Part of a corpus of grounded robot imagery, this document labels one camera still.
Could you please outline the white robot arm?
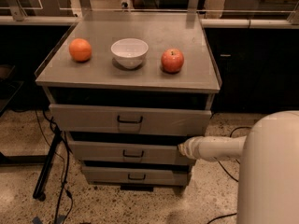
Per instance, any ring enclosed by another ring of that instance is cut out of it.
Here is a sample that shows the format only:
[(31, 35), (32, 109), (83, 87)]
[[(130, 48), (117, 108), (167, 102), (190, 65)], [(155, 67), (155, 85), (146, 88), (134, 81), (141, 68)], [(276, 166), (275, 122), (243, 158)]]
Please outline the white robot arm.
[(236, 224), (299, 224), (299, 111), (268, 115), (242, 137), (195, 136), (178, 150), (193, 160), (240, 160)]

